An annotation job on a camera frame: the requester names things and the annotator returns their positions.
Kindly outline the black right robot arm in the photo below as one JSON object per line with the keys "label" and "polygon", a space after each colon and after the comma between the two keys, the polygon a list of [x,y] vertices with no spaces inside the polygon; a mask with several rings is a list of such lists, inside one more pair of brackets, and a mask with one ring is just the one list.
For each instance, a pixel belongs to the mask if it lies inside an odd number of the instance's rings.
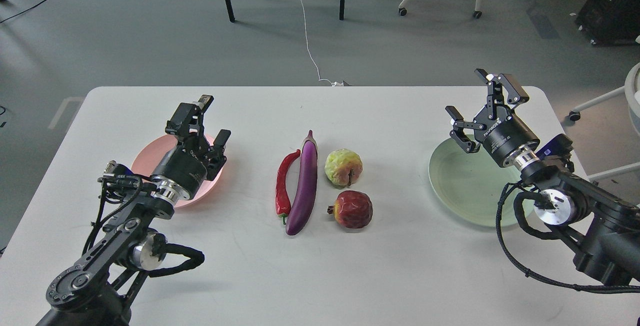
{"label": "black right robot arm", "polygon": [[[498,242],[507,259],[526,277],[549,285],[595,294],[638,293],[631,285],[640,277],[639,208],[574,174],[572,142],[559,134],[538,152],[539,138],[517,116],[516,108],[530,96],[509,74],[475,74],[487,86],[486,104],[467,121],[454,106],[450,137],[466,153],[487,151],[500,168],[515,167],[519,181],[507,183],[494,217]],[[599,285],[564,283],[525,267],[508,251],[502,233],[503,205],[512,202],[519,228],[535,238],[563,242],[573,251],[576,271]]]}

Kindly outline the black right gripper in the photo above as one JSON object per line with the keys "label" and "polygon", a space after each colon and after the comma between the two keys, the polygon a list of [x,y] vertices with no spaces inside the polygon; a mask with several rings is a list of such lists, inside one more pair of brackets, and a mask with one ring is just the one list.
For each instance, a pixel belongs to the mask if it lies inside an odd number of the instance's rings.
{"label": "black right gripper", "polygon": [[[514,75],[489,74],[483,69],[475,69],[474,73],[487,85],[486,105],[476,114],[475,122],[465,121],[455,106],[446,106],[453,121],[449,135],[466,153],[477,153],[481,144],[499,167],[506,168],[516,149],[528,146],[535,150],[540,145],[540,139],[515,114],[515,109],[528,102],[530,96]],[[471,141],[464,129],[474,130],[478,143]]]}

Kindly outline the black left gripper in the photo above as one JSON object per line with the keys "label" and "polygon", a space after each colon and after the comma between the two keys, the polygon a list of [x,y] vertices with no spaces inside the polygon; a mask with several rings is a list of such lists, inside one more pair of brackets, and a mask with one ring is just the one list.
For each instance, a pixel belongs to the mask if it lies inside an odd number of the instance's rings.
{"label": "black left gripper", "polygon": [[150,144],[150,179],[157,195],[169,201],[197,201],[215,184],[227,157],[232,132],[221,129],[215,138],[205,135],[204,114],[214,97],[180,103],[167,120],[166,134]]}

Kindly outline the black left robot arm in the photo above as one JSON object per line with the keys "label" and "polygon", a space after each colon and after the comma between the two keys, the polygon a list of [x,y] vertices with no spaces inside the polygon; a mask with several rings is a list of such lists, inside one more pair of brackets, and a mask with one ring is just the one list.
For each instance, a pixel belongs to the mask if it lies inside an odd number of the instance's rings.
{"label": "black left robot arm", "polygon": [[98,214],[82,256],[46,288],[50,310],[39,325],[128,325],[131,305],[147,278],[204,262],[201,251],[168,242],[150,225],[156,218],[172,218],[176,203],[194,199],[226,163],[231,132],[220,130],[212,143],[205,135],[204,114],[213,100],[202,95],[178,106],[165,128],[176,145],[149,176],[115,161],[106,166],[98,180]]}

